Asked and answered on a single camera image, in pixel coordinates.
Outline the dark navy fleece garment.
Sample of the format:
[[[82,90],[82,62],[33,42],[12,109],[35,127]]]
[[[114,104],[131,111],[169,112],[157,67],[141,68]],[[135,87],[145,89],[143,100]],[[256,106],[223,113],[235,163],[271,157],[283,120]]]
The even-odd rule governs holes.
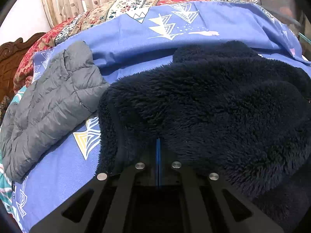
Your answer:
[[[239,41],[179,48],[168,65],[112,83],[98,105],[96,171],[127,167],[159,139],[224,175],[285,232],[310,207],[310,76]]]

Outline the grey quilted puffer jacket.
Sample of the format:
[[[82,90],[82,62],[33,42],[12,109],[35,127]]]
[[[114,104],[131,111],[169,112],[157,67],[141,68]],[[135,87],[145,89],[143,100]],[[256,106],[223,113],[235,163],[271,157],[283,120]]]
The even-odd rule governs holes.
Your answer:
[[[5,113],[1,155],[8,178],[21,183],[52,145],[96,112],[108,87],[85,42],[56,54]]]

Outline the blue patterned bed sheet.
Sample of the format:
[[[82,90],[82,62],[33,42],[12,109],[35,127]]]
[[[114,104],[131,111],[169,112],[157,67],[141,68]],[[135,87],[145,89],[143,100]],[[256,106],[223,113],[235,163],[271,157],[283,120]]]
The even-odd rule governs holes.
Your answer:
[[[289,28],[251,3],[187,2],[127,12],[84,30],[51,50],[35,54],[35,78],[48,61],[76,41],[88,44],[94,64],[112,83],[171,62],[184,45],[244,42],[266,58],[310,72]],[[98,119],[90,117],[56,143],[22,183],[13,188],[13,210],[23,232],[84,186],[95,173],[100,151]]]

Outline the red floral patchwork quilt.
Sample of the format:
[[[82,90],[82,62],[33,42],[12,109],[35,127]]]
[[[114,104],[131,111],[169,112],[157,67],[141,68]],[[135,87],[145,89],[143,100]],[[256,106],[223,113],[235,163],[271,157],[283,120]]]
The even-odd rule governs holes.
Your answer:
[[[74,18],[58,24],[42,35],[26,52],[19,63],[13,77],[13,91],[17,93],[23,86],[29,86],[33,79],[35,52],[48,50],[64,42],[69,37],[87,30],[93,26],[105,23],[127,12],[142,10],[153,6],[171,5],[192,1],[221,1],[221,2],[249,2],[250,0],[115,0],[105,3],[95,9],[83,12]]]

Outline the carved wooden headboard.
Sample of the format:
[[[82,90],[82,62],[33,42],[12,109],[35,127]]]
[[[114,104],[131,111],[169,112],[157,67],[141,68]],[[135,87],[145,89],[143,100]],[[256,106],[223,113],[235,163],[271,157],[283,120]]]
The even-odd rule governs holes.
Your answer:
[[[30,47],[44,34],[45,33],[43,32],[36,33],[25,42],[20,37],[14,42],[6,42],[1,45],[1,102],[5,96],[7,96],[9,99],[13,98],[13,78],[18,69],[19,63]]]

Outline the clear plastic storage bin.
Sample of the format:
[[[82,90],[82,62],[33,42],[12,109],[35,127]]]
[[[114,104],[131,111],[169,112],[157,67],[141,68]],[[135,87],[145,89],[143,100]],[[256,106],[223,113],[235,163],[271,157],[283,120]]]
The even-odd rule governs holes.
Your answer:
[[[304,16],[295,0],[261,0],[261,5],[282,23],[301,27]]]

